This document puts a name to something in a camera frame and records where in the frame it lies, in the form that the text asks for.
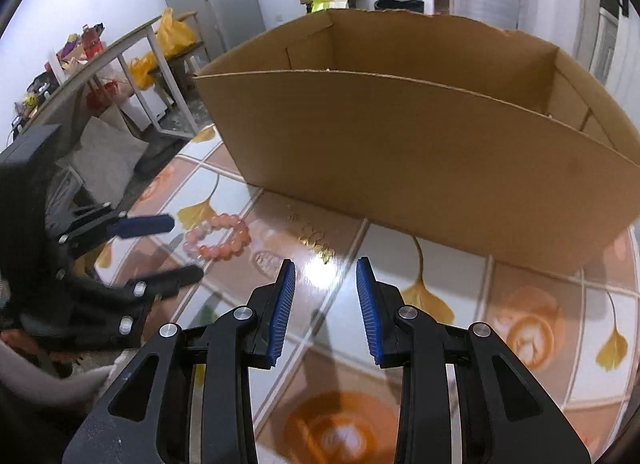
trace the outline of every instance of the plastic bag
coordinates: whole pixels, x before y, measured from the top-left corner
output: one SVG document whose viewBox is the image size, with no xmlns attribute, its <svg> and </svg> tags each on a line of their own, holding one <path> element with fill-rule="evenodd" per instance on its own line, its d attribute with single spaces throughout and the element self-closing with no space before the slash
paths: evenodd
<svg viewBox="0 0 640 464">
<path fill-rule="evenodd" d="M 167 7 L 160 18 L 158 43 L 164 56 L 170 58 L 196 43 L 196 35 L 189 25 L 184 22 L 176 22 L 174 10 Z"/>
<path fill-rule="evenodd" d="M 146 90 L 155 80 L 149 75 L 156 68 L 158 62 L 153 52 L 147 52 L 142 58 L 134 58 L 129 64 L 129 70 L 140 90 Z"/>
</svg>

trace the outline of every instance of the open cardboard box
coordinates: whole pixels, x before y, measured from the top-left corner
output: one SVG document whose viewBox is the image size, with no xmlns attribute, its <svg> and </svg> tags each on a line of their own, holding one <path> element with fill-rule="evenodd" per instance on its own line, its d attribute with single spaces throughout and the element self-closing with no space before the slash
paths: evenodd
<svg viewBox="0 0 640 464">
<path fill-rule="evenodd" d="M 321 11 L 198 74 L 248 183 L 441 244 L 568 273 L 640 211 L 638 131 L 522 32 Z"/>
</svg>

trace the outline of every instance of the black trash can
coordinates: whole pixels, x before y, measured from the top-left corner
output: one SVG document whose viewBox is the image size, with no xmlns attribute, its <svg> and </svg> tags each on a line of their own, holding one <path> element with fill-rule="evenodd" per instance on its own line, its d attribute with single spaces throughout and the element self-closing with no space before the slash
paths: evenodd
<svg viewBox="0 0 640 464">
<path fill-rule="evenodd" d="M 376 11 L 406 9 L 407 11 L 424 13 L 424 0 L 377 0 L 373 7 Z"/>
</svg>

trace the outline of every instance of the screw head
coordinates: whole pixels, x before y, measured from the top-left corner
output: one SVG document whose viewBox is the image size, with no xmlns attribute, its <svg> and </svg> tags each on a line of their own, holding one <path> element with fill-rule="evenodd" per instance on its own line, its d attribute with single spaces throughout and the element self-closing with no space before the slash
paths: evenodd
<svg viewBox="0 0 640 464">
<path fill-rule="evenodd" d="M 136 298 L 140 298 L 140 296 L 144 296 L 145 291 L 146 291 L 145 282 L 138 282 L 136 286 L 133 288 L 133 296 L 135 296 Z"/>
<path fill-rule="evenodd" d="M 252 311 L 248 307 L 238 307 L 234 311 L 234 318 L 239 320 L 249 319 L 253 314 L 254 314 L 254 311 Z"/>
<path fill-rule="evenodd" d="M 491 327 L 486 323 L 476 323 L 471 330 L 476 336 L 481 338 L 486 338 L 491 334 Z"/>
<path fill-rule="evenodd" d="M 175 336 L 178 332 L 178 326 L 175 323 L 165 323 L 160 327 L 160 335 L 163 338 Z"/>
<path fill-rule="evenodd" d="M 398 314 L 404 319 L 414 319 L 418 316 L 418 311 L 410 305 L 405 305 L 404 307 L 400 307 Z"/>
<path fill-rule="evenodd" d="M 126 336 L 131 332 L 131 328 L 133 327 L 133 318 L 131 316 L 123 316 L 120 320 L 120 334 Z"/>
</svg>

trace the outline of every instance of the tiled table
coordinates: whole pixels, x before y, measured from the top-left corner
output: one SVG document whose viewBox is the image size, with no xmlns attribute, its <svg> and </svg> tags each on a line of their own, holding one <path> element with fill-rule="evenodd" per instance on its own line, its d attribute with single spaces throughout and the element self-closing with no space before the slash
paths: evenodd
<svg viewBox="0 0 640 464">
<path fill-rule="evenodd" d="M 251 242 L 238 255 L 208 264 L 200 285 L 159 304 L 146 336 L 169 320 L 184 328 L 210 323 L 245 304 L 255 287 L 273 282 L 283 258 L 296 263 L 282 357 L 269 372 L 250 371 L 260 464 L 393 462 L 401 374 L 380 370 L 369 355 L 354 277 L 354 261 L 363 255 L 379 280 L 437 320 L 464 328 L 489 323 L 594 459 L 619 428 L 640 348 L 632 230 L 576 274 L 539 274 L 248 186 L 213 127 L 174 158 L 130 215 L 160 212 L 177 218 L 174 230 L 108 244 L 97 261 L 105 281 L 187 263 L 182 236 L 207 214 L 243 216 Z M 225 234 L 215 232 L 207 243 Z M 449 380 L 453 462 L 460 462 L 452 371 Z"/>
</svg>

